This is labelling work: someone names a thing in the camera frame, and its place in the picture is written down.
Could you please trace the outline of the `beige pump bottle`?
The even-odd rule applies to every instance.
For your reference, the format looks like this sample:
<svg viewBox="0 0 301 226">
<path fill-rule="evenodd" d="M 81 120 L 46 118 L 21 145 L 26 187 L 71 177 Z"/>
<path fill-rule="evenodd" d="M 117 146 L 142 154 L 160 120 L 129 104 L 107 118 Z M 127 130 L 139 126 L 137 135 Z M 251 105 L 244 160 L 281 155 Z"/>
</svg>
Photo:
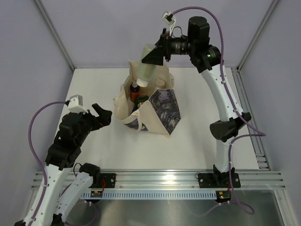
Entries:
<svg viewBox="0 0 301 226">
<path fill-rule="evenodd" d="M 159 87 L 163 87 L 165 85 L 165 82 L 163 80 L 157 78 L 156 85 Z"/>
</svg>

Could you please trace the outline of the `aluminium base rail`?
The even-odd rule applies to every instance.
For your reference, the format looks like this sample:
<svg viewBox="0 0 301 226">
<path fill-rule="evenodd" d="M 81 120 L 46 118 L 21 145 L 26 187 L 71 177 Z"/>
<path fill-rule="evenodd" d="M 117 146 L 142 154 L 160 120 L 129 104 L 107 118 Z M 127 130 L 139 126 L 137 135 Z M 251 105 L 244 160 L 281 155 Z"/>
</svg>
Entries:
<svg viewBox="0 0 301 226">
<path fill-rule="evenodd" d="M 284 190 L 285 183 L 279 171 L 236 170 L 241 190 Z M 198 190 L 198 173 L 204 170 L 102 170 L 115 173 L 116 190 Z"/>
</svg>

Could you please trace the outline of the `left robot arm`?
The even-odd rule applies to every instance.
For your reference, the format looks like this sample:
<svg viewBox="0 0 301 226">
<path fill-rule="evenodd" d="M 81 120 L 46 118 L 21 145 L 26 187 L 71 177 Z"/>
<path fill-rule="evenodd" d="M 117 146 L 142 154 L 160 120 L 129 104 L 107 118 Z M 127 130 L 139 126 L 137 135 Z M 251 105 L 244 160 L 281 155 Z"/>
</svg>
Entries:
<svg viewBox="0 0 301 226">
<path fill-rule="evenodd" d="M 112 116 L 112 111 L 104 110 L 98 104 L 92 104 L 98 116 L 92 115 L 81 104 L 72 106 L 71 100 L 64 104 L 69 112 L 62 117 L 59 130 L 48 149 L 37 196 L 26 217 L 16 222 L 16 226 L 63 226 L 81 195 L 89 187 L 104 185 L 100 168 L 84 163 L 74 181 L 62 191 L 87 136 L 110 125 Z"/>
</svg>

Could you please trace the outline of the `orange blue spray bottle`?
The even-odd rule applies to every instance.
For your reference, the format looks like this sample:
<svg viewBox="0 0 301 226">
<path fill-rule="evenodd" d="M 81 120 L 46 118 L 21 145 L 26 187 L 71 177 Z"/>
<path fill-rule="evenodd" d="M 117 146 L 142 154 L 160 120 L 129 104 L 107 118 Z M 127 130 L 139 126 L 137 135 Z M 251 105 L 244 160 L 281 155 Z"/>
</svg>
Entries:
<svg viewBox="0 0 301 226">
<path fill-rule="evenodd" d="M 140 86 L 134 81 L 130 86 L 130 100 L 134 103 L 140 95 Z"/>
</svg>

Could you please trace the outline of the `right aluminium frame post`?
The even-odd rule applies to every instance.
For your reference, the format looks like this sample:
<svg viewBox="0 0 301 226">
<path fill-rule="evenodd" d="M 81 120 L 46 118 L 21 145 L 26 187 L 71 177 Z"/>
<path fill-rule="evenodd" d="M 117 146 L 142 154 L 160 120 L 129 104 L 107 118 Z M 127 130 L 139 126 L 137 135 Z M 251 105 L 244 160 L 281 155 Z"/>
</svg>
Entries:
<svg viewBox="0 0 301 226">
<path fill-rule="evenodd" d="M 239 61 L 238 65 L 237 65 L 238 72 L 240 72 L 242 70 L 242 68 L 244 67 L 252 50 L 255 48 L 257 41 L 259 40 L 260 36 L 264 32 L 265 27 L 267 26 L 269 20 L 272 18 L 273 14 L 276 11 L 280 2 L 281 2 L 280 0 L 272 0 L 271 1 L 268 9 L 266 10 L 262 20 L 259 23 L 259 26 L 256 29 L 250 43 L 248 44 L 246 51 L 244 52 L 241 60 Z"/>
</svg>

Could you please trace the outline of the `aluminium frame post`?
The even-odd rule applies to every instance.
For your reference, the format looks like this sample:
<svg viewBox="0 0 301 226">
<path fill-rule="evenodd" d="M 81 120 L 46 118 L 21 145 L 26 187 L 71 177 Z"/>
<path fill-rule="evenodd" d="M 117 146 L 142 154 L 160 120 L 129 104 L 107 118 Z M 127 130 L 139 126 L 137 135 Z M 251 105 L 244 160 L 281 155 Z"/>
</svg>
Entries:
<svg viewBox="0 0 301 226">
<path fill-rule="evenodd" d="M 281 2 L 280 0 L 272 0 L 271 1 L 268 9 L 266 10 L 262 20 L 259 23 L 259 26 L 256 29 L 250 43 L 248 44 L 246 51 L 244 52 L 241 60 L 239 61 L 238 65 L 237 65 L 238 72 L 240 72 L 242 70 L 242 68 L 244 67 L 252 50 L 255 48 L 257 41 L 259 40 L 260 36 L 264 32 L 265 27 L 267 26 L 269 20 L 272 18 L 273 14 L 276 11 L 280 2 Z"/>
<path fill-rule="evenodd" d="M 72 72 L 75 71 L 75 64 L 73 63 L 69 53 L 67 52 L 61 38 L 59 37 L 58 32 L 56 31 L 55 26 L 53 25 L 53 22 L 43 4 L 43 2 L 41 0 L 33 0 L 32 1 L 37 9 L 37 11 L 39 12 L 39 14 L 41 15 L 41 18 L 43 20 L 43 22 L 45 23 L 47 29 L 49 30 L 53 40 L 55 41 L 59 51 L 61 52 L 64 60 L 66 61 L 67 65 L 69 66 L 69 68 L 71 69 Z"/>
</svg>

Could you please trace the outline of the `beige canvas tote bag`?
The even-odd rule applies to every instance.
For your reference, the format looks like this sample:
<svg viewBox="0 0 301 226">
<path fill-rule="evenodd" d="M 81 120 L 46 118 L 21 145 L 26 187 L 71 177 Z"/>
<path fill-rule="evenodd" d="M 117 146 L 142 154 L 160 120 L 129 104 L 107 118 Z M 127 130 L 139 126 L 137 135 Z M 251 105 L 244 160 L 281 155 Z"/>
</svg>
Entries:
<svg viewBox="0 0 301 226">
<path fill-rule="evenodd" d="M 178 102 L 174 91 L 174 77 L 166 65 L 157 66 L 154 78 L 147 87 L 140 88 L 140 96 L 149 99 L 131 113 L 135 103 L 130 100 L 130 86 L 137 80 L 138 61 L 129 61 L 129 76 L 120 87 L 120 93 L 114 98 L 114 116 L 133 131 L 146 131 L 169 137 L 181 119 Z M 157 78 L 165 85 L 156 85 Z"/>
</svg>

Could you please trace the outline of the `green bottle beige cap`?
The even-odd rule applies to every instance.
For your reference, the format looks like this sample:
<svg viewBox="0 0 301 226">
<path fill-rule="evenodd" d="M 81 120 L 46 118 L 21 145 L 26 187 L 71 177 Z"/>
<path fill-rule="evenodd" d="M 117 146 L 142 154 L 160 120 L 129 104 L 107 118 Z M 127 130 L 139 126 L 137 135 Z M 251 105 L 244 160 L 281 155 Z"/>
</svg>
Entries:
<svg viewBox="0 0 301 226">
<path fill-rule="evenodd" d="M 156 68 L 155 65 L 145 64 L 142 62 L 142 59 L 146 57 L 153 49 L 155 45 L 153 44 L 145 44 L 141 57 L 140 62 L 137 69 L 137 80 L 136 83 L 140 87 L 147 87 L 148 83 L 153 79 L 154 70 Z"/>
</svg>

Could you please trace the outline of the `left aluminium frame post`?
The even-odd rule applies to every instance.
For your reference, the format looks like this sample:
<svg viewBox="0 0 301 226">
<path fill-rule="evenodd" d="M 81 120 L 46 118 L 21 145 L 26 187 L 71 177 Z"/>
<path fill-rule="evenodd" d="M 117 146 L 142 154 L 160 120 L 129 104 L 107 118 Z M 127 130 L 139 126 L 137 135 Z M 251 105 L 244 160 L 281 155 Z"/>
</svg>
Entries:
<svg viewBox="0 0 301 226">
<path fill-rule="evenodd" d="M 41 0 L 33 0 L 32 1 L 37 9 L 37 11 L 39 12 L 39 14 L 41 15 L 41 18 L 43 20 L 43 22 L 45 23 L 47 29 L 49 30 L 53 40 L 55 41 L 59 51 L 61 52 L 64 60 L 66 61 L 67 65 L 69 66 L 69 68 L 71 69 L 72 72 L 75 71 L 75 64 L 73 63 L 69 53 L 67 52 L 61 38 L 59 37 L 58 32 L 56 31 L 55 26 L 53 25 L 53 22 L 43 4 L 43 2 Z"/>
</svg>

